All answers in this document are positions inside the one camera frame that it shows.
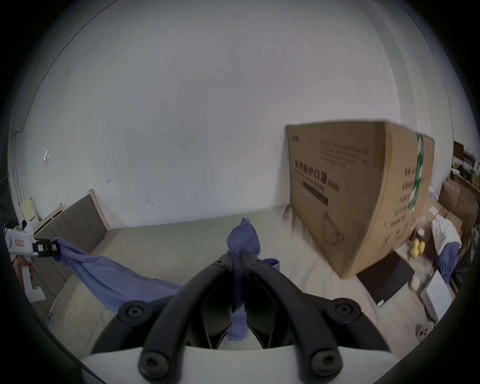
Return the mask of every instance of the white wall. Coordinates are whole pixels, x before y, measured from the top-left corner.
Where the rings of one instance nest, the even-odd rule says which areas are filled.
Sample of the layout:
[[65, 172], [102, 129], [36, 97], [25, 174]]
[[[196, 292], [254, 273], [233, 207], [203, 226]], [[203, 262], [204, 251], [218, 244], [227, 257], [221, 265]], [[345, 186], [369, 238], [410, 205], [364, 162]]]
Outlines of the white wall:
[[387, 119], [445, 142], [425, 123], [436, 107], [421, 112], [428, 84], [410, 78], [431, 60], [405, 55], [383, 13], [367, 0], [118, 0], [39, 49], [22, 111], [47, 75], [11, 124], [25, 121], [22, 198], [46, 216], [93, 188], [112, 227], [193, 220], [288, 202], [287, 123]]

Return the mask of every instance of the beige bed sheet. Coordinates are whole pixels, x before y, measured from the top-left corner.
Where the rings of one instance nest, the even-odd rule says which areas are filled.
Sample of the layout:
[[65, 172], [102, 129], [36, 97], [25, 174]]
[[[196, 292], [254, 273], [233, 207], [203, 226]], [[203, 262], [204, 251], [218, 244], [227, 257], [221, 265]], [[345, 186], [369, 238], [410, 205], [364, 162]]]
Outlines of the beige bed sheet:
[[[399, 358], [418, 344], [416, 328], [427, 322], [418, 296], [405, 285], [377, 308], [356, 277], [341, 280], [333, 272], [289, 207], [195, 222], [114, 229], [92, 254], [109, 257], [143, 276], [185, 284], [226, 251], [227, 236], [243, 216], [250, 219], [258, 233], [260, 257], [277, 258], [280, 271], [303, 292], [327, 299], [355, 300]], [[412, 266], [416, 271], [419, 269], [421, 275], [428, 275], [428, 266]], [[90, 353], [113, 317], [74, 275], [65, 283], [51, 311], [52, 333], [79, 359]], [[225, 339], [221, 348], [256, 349], [259, 345], [249, 332], [241, 342]]]

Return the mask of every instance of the blue cloth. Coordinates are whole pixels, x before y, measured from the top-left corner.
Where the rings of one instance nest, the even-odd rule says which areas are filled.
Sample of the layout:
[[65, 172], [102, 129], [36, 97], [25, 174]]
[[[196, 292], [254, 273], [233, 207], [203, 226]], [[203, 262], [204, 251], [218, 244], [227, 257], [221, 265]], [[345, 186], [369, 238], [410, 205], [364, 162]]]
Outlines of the blue cloth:
[[458, 250], [460, 244], [457, 242], [448, 243], [444, 246], [439, 256], [433, 258], [433, 262], [442, 275], [446, 284], [450, 284], [450, 276], [458, 263]]
[[[60, 247], [60, 255], [54, 260], [64, 263], [92, 292], [105, 308], [113, 313], [127, 301], [155, 301], [175, 295], [181, 286], [160, 279], [141, 276], [121, 264], [103, 256], [91, 256], [66, 241], [54, 239]], [[242, 252], [260, 254], [260, 241], [250, 221], [243, 218], [227, 238], [228, 252], [234, 254], [235, 305], [232, 327], [227, 333], [229, 340], [242, 340], [247, 335], [247, 317], [241, 296], [241, 275], [239, 258]], [[280, 270], [276, 259], [265, 262]]]
[[[240, 224], [232, 229], [227, 237], [228, 253], [233, 254], [233, 316], [232, 327], [227, 332], [230, 341], [239, 341], [247, 335], [247, 314], [243, 306], [241, 288], [240, 256], [242, 252], [250, 252], [255, 256], [260, 254], [260, 240], [255, 228], [248, 218], [244, 217]], [[266, 263], [280, 270], [280, 262], [277, 259], [265, 259]]]
[[105, 308], [117, 313], [130, 300], [145, 302], [175, 295], [181, 286], [169, 281], [141, 276], [103, 256], [90, 256], [62, 239], [55, 261], [64, 263]]

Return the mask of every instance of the cardboard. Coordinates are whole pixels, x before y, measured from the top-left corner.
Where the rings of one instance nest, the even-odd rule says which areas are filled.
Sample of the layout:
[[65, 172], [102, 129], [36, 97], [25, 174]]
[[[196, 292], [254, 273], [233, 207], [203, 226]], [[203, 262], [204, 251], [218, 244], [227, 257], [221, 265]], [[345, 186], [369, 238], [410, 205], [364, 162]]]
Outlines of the cardboard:
[[433, 139], [382, 121], [289, 125], [287, 135], [290, 203], [340, 277], [409, 238], [432, 177]]
[[421, 211], [419, 221], [415, 230], [418, 232], [419, 229], [423, 229], [425, 231], [423, 237], [425, 238], [425, 243], [433, 245], [433, 237], [432, 237], [432, 221], [438, 215], [445, 217], [446, 219], [450, 220], [453, 226], [456, 229], [456, 232], [459, 236], [462, 236], [462, 227], [463, 222], [462, 220], [456, 216], [454, 213], [450, 212], [440, 203], [432, 200], [430, 198], [425, 199], [425, 203], [423, 204], [423, 209]]
[[462, 246], [458, 252], [461, 257], [470, 245], [470, 234], [477, 221], [477, 198], [464, 184], [447, 179], [442, 184], [438, 202], [463, 221]]

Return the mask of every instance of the bed frame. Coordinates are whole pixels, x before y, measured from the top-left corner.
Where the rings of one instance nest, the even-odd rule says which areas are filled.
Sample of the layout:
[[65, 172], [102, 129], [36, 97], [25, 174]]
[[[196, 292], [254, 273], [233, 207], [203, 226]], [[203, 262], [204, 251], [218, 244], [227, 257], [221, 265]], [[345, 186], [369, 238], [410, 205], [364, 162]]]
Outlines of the bed frame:
[[[60, 204], [37, 225], [34, 237], [48, 240], [59, 237], [90, 253], [109, 230], [95, 192], [89, 190], [87, 196], [66, 209]], [[43, 301], [32, 303], [32, 306], [40, 319], [46, 321], [53, 301], [72, 273], [64, 264], [49, 257], [34, 258], [32, 266], [32, 284], [41, 287], [46, 297]]]

